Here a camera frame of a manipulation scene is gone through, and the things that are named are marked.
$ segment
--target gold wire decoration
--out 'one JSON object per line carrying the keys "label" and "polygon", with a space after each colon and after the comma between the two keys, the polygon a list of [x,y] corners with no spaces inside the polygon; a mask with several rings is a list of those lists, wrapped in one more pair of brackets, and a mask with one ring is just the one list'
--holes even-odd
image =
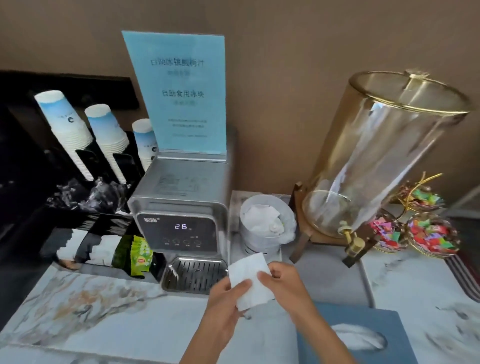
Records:
{"label": "gold wire decoration", "polygon": [[419,182],[417,182],[417,184],[415,184],[415,186],[413,186],[413,188],[410,189],[410,192],[409,194],[407,195],[407,197],[405,197],[404,199],[400,198],[398,196],[398,200],[400,201],[400,203],[403,205],[403,212],[402,214],[397,217],[396,219],[399,220],[400,218],[402,218],[406,213],[407,211],[409,210],[412,210],[412,211],[415,211],[415,212],[419,212],[418,210],[414,209],[412,206],[413,204],[411,203],[410,201],[410,197],[412,196],[412,193],[413,191],[415,191],[417,188],[419,188],[420,186],[422,186],[424,183],[427,183],[437,177],[440,177],[441,175],[443,175],[443,173],[437,173],[433,176],[430,176],[428,178],[425,178],[425,175],[426,175],[426,172],[423,172],[422,173],[422,176],[421,176],[421,179]]}

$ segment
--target temperature display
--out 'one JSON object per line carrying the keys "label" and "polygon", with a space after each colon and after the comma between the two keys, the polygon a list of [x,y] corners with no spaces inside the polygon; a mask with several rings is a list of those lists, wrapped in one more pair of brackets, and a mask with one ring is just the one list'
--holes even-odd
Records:
{"label": "temperature display", "polygon": [[154,251],[217,252],[216,226],[211,218],[138,214],[137,221]]}

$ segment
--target drip tray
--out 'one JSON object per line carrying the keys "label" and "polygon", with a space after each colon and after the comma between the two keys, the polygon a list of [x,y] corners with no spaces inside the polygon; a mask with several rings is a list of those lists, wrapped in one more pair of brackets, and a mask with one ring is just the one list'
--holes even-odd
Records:
{"label": "drip tray", "polygon": [[209,294],[210,288],[226,277],[222,259],[177,257],[165,269],[162,289],[167,292]]}

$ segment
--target hand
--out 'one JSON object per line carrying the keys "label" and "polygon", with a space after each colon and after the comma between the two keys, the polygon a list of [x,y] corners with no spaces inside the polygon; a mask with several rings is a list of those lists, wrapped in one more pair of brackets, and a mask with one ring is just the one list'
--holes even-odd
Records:
{"label": "hand", "polygon": [[272,262],[268,267],[272,276],[265,272],[258,272],[258,280],[273,292],[280,306],[290,314],[294,323],[301,315],[318,315],[315,305],[293,265]]}
{"label": "hand", "polygon": [[235,326],[242,313],[236,307],[237,300],[252,286],[252,281],[246,279],[231,288],[230,278],[225,277],[210,290],[207,308],[199,329],[205,329],[207,335],[216,335],[221,350],[233,336]]}

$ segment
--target white tissue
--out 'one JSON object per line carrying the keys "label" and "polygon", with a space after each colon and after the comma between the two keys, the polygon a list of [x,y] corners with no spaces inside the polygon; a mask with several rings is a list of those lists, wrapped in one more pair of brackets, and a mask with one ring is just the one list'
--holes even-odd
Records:
{"label": "white tissue", "polygon": [[258,280],[257,273],[260,271],[271,275],[263,253],[250,255],[236,261],[228,267],[228,276],[230,277],[232,288],[245,279],[252,280],[250,289],[237,300],[237,308],[239,311],[248,310],[251,307],[267,303],[269,300],[275,298],[272,291]]}
{"label": "white tissue", "polygon": [[265,237],[283,234],[284,227],[278,218],[279,211],[273,206],[252,205],[243,217],[243,225],[250,231]]}
{"label": "white tissue", "polygon": [[112,266],[112,259],[120,243],[121,236],[117,235],[103,235],[100,244],[92,246],[90,253],[90,260],[87,264],[95,264],[96,266]]}
{"label": "white tissue", "polygon": [[74,261],[77,255],[77,250],[82,243],[88,231],[72,229],[72,237],[67,241],[66,246],[62,246],[57,250],[58,259]]}

